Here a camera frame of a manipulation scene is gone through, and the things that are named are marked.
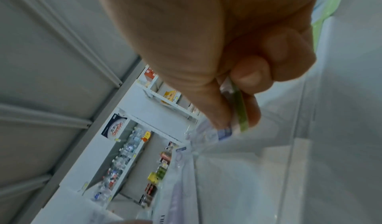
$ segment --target fingernail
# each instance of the fingernail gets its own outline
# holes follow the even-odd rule
[[[261,82],[262,77],[263,76],[261,72],[258,70],[249,75],[241,77],[238,81],[244,86],[253,87],[257,86]]]
[[[282,62],[288,58],[289,46],[288,35],[282,33],[274,35],[265,40],[264,53],[273,62]]]

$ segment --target skin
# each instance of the skin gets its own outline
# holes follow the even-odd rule
[[[227,76],[244,93],[253,126],[261,116],[254,94],[300,77],[316,60],[316,0],[100,1],[132,48],[217,128],[231,119],[219,91]]]

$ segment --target orange box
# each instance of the orange box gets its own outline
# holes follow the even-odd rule
[[[154,77],[156,76],[156,73],[152,71],[152,69],[148,68],[146,72],[144,73],[144,76],[148,81],[152,81]]]

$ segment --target metal beam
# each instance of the metal beam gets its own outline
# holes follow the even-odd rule
[[[109,79],[117,88],[122,85],[122,81],[113,71],[94,53],[90,47],[59,17],[54,10],[44,1],[36,0],[47,12],[42,12],[29,0],[20,0],[29,10],[45,22],[63,40],[65,40],[74,50],[82,55],[91,65],[93,65],[102,75]]]
[[[92,121],[0,103],[0,121],[88,129]]]
[[[45,185],[51,179],[51,175],[43,175],[23,182],[19,182],[10,186],[0,188],[0,201],[34,191]]]
[[[49,201],[49,199],[56,192],[62,179],[68,173],[73,164],[76,162],[83,150],[90,143],[94,135],[97,134],[98,130],[109,118],[110,114],[116,108],[121,99],[125,96],[128,89],[134,84],[137,77],[144,70],[144,67],[145,66],[142,63],[140,63],[132,69],[130,76],[125,80],[121,88],[118,89],[116,94],[105,106],[103,111],[99,114],[97,119],[87,130],[84,136],[75,145],[70,154],[68,154],[65,161],[58,168],[57,172],[53,175],[52,179],[45,185],[43,189],[41,189],[40,193],[38,193],[31,200],[28,201],[28,203],[23,207],[23,209],[13,220],[13,224],[30,224],[32,222],[32,220],[39,213],[41,208]]]

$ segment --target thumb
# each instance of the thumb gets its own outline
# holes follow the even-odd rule
[[[178,89],[192,104],[194,104],[217,129],[228,126],[231,120],[231,109],[227,99],[221,94],[216,79],[192,88]]]

